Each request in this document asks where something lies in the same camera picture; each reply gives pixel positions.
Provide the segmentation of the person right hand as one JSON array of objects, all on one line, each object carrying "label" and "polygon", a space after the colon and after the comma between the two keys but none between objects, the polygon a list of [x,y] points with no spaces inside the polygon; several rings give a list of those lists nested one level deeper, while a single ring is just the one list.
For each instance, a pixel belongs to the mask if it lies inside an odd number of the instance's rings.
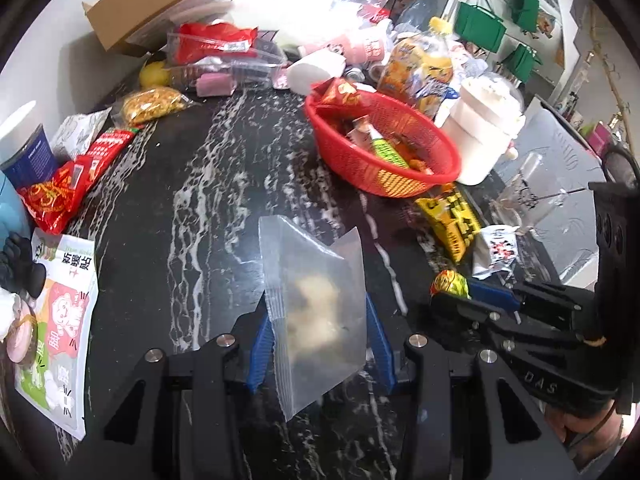
[{"label": "person right hand", "polygon": [[575,452],[575,460],[579,463],[590,462],[616,444],[620,440],[624,424],[622,416],[616,413],[613,401],[587,418],[579,418],[547,405],[544,408],[544,418],[562,442],[566,441],[570,432],[582,437],[579,443],[570,444]]}]

